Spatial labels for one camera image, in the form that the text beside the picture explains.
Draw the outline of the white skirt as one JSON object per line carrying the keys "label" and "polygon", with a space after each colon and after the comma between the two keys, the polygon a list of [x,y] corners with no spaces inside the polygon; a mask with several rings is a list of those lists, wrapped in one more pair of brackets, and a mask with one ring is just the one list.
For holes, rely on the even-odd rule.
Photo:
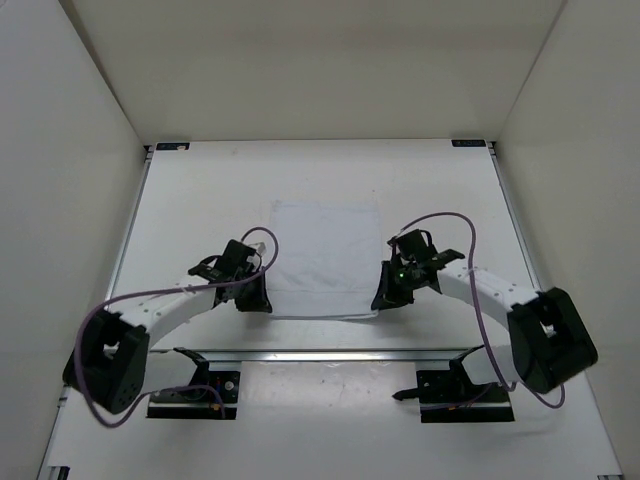
{"label": "white skirt", "polygon": [[278,201],[270,229],[278,258],[266,274],[276,319],[360,320],[372,307],[383,257],[374,204],[323,205]]}

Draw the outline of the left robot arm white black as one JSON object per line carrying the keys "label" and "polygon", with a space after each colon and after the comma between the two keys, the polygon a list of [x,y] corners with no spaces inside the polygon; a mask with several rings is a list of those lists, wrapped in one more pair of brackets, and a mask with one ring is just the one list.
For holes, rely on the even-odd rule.
{"label": "left robot arm white black", "polygon": [[240,312],[269,313],[266,245],[245,237],[230,240],[187,270],[166,289],[132,292],[94,307],[83,319],[63,371],[64,383],[82,395],[94,418],[107,428],[123,424],[155,392],[197,398],[213,389],[204,358],[175,347],[153,353],[164,337],[193,318],[227,302]]}

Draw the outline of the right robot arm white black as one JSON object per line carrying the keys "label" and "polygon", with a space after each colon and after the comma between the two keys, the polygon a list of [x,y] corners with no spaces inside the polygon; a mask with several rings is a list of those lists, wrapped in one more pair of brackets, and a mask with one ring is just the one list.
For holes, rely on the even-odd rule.
{"label": "right robot arm white black", "polygon": [[547,394],[598,362],[597,348],[570,295],[519,286],[477,268],[470,256],[439,251],[431,235],[414,229],[388,242],[374,310],[402,308],[429,288],[471,306],[478,322],[491,318],[508,333],[506,345],[484,339],[449,363],[449,391],[471,400],[485,384],[521,384]]}

